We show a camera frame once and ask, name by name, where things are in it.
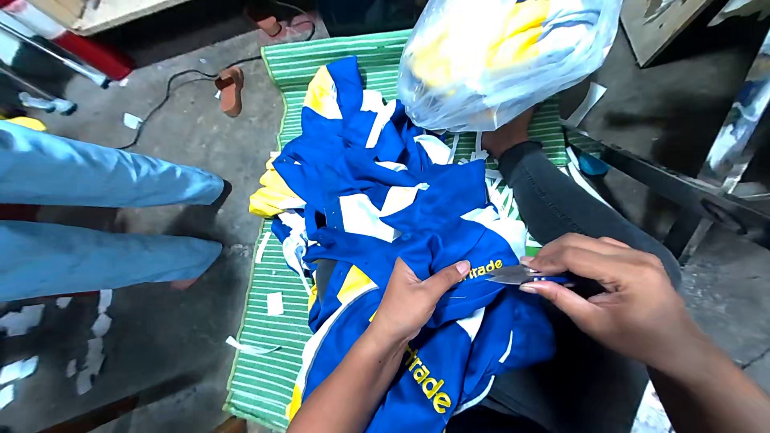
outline plastic bag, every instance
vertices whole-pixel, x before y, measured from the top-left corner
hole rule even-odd
[[[619,0],[430,0],[401,55],[398,96],[418,126],[489,131],[595,71]]]

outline concrete floor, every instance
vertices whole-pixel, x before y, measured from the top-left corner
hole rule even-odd
[[[745,45],[752,43],[723,44],[640,70],[620,32],[605,65],[591,78],[609,90],[582,126],[592,136],[695,173],[745,77],[755,50]],[[40,117],[53,133],[122,146],[134,133],[122,124],[123,113],[145,116],[162,98],[172,73],[190,68],[214,73],[257,49],[254,34],[247,33],[143,67],[131,74],[126,87],[107,90],[75,77],[66,95],[79,104],[78,112]],[[223,256],[186,292],[171,291],[165,284],[116,290],[109,309],[112,328],[105,336],[106,361],[94,388],[83,396],[75,393],[74,380],[65,377],[65,366],[84,356],[96,298],[75,298],[64,310],[46,301],[41,326],[3,340],[3,364],[33,354],[41,359],[37,372],[17,384],[16,400],[0,411],[0,425],[17,432],[37,431],[179,374],[191,374],[199,382],[99,430],[210,431],[226,417],[220,408],[233,349],[224,340],[238,330],[259,227],[259,219],[247,211],[247,199],[258,187],[269,151],[275,149],[283,114],[280,94],[263,64],[251,62],[243,69],[246,88],[240,117],[230,119],[219,111],[211,82],[191,82],[177,88],[132,149],[228,179],[233,192],[216,223],[196,219],[180,206],[118,214],[128,230],[143,233],[165,233],[181,219],[187,228],[221,240],[226,246]],[[579,86],[565,92],[564,111],[581,97]],[[655,235],[665,232],[672,221],[671,206],[661,211],[661,199],[620,173],[610,173],[606,182],[630,220]],[[54,210],[52,219],[70,211]],[[770,359],[762,357],[770,347],[767,263],[770,251],[713,230],[685,267],[681,293],[698,323],[736,363],[751,363],[746,371],[770,390]]]

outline red object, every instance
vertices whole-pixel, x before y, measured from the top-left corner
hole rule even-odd
[[[58,38],[51,39],[51,42],[77,55],[111,80],[124,79],[134,67],[127,55],[74,33],[64,32]]]
[[[0,0],[0,8],[112,80],[124,79],[133,70],[133,62],[125,54],[70,32],[25,0]]]

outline wooden board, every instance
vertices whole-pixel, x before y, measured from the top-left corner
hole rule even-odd
[[[82,18],[70,26],[70,29],[79,35],[89,36],[187,1],[101,0],[98,8],[87,8]]]
[[[645,22],[644,16],[648,14],[651,0],[623,2],[621,21],[639,66],[649,65],[711,2],[712,0],[676,0],[668,10],[650,22]]]
[[[83,15],[85,0],[28,0],[40,12],[65,27],[71,27]]]

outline hand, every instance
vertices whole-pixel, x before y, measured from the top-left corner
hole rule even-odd
[[[489,151],[492,156],[500,159],[506,150],[527,141],[529,139],[527,127],[532,120],[533,112],[534,108],[530,108],[494,131],[485,132],[481,136],[481,149]]]
[[[407,264],[397,258],[369,329],[386,342],[408,343],[433,315],[441,295],[460,282],[469,270],[470,262],[462,260],[420,281]]]
[[[522,263],[547,274],[569,270],[601,284],[607,292],[587,300],[549,281],[522,284],[521,289],[550,300],[606,347],[653,368],[686,368],[708,340],[652,254],[608,237],[569,233],[536,257],[522,257]]]

